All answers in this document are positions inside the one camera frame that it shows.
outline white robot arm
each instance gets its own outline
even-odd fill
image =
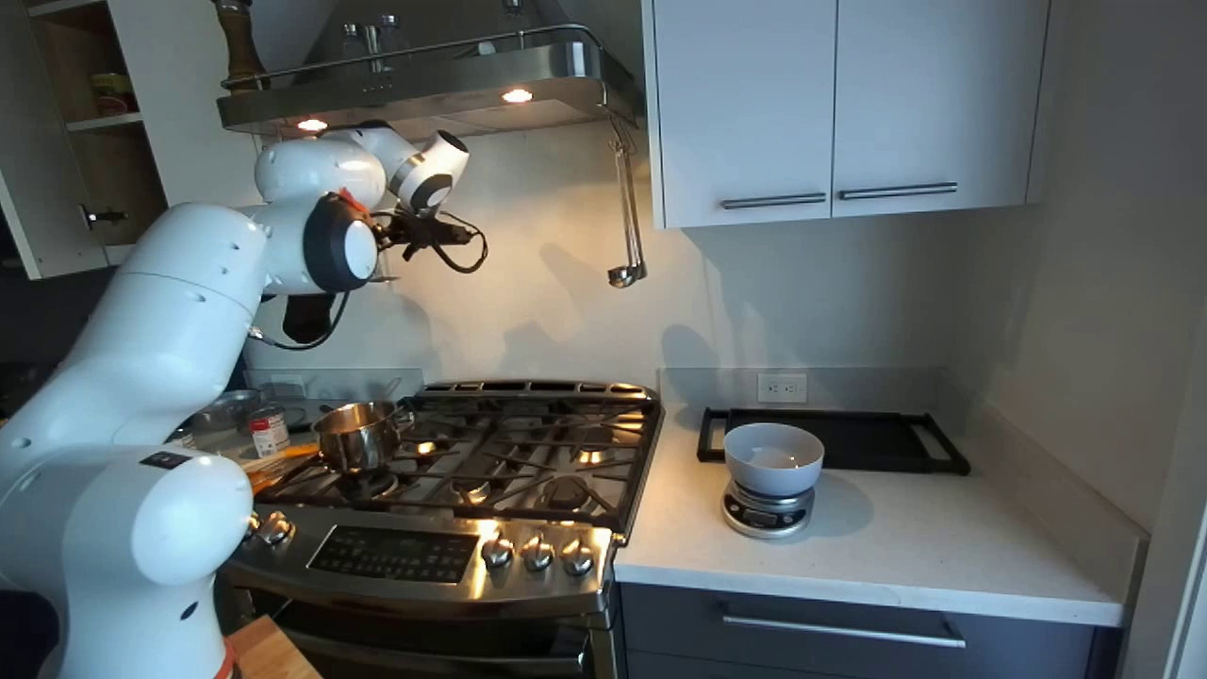
[[[71,355],[0,430],[0,587],[60,621],[41,676],[214,679],[229,671],[214,569],[247,534],[251,480],[164,443],[213,404],[265,295],[333,295],[377,267],[365,208],[436,210],[463,143],[392,128],[262,154],[262,208],[170,208],[114,276]]]

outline oven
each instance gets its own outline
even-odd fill
[[[652,388],[441,379],[402,398],[377,472],[320,455],[258,495],[218,574],[327,679],[618,676],[610,558],[662,430]]]

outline oven door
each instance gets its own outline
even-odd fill
[[[617,676],[617,635],[589,618],[525,618],[510,611],[403,618],[297,601],[276,607],[272,618],[326,679]]]

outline white bowl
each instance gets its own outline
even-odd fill
[[[819,481],[822,438],[786,422],[742,422],[724,433],[727,474],[751,495],[804,495]]]

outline black cutting board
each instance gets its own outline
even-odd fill
[[[724,430],[742,422],[789,422],[828,443],[828,467],[946,472],[971,474],[971,460],[933,416],[900,411],[705,411],[700,460],[724,460]]]

